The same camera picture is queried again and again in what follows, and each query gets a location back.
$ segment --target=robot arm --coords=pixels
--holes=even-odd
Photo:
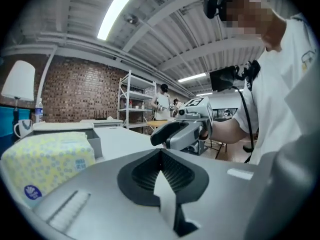
[[[200,139],[208,131],[212,134],[213,111],[208,97],[194,98],[182,106],[173,122],[157,128],[150,137],[152,145],[166,144],[168,149],[189,150],[200,155],[204,151],[205,139]]]

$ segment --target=security camera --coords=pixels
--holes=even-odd
[[[132,25],[136,25],[139,21],[138,17],[135,16],[134,14],[129,14],[127,17],[126,17],[126,22],[132,24]]]

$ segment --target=white lamp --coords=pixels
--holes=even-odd
[[[19,121],[18,100],[34,101],[35,71],[35,67],[30,63],[18,60],[6,78],[1,95],[15,99],[12,126]]]

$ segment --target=lamp shade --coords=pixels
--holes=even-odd
[[[34,100],[35,71],[35,67],[30,63],[22,60],[16,61],[4,83],[1,95],[32,102]]]

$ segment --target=shelving unit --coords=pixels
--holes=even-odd
[[[127,86],[127,91],[122,89],[122,86]],[[136,101],[146,101],[153,98],[153,96],[145,94],[145,89],[149,87],[154,87],[154,93],[157,92],[157,84],[155,81],[150,82],[144,79],[141,79],[137,76],[132,75],[131,70],[129,73],[124,77],[120,78],[119,81],[119,90],[118,90],[118,113],[117,118],[120,117],[120,112],[125,112],[125,120],[123,122],[123,127],[127,129],[138,128],[138,127],[146,127],[147,126],[147,119],[145,113],[152,112],[152,109],[141,109],[141,108],[129,108],[129,101],[136,100]],[[143,93],[130,90],[130,88],[136,88],[143,91]],[[120,99],[125,99],[125,108],[120,109]],[[129,113],[130,112],[140,112],[143,113],[143,120],[145,122],[137,122],[137,123],[129,123]]]

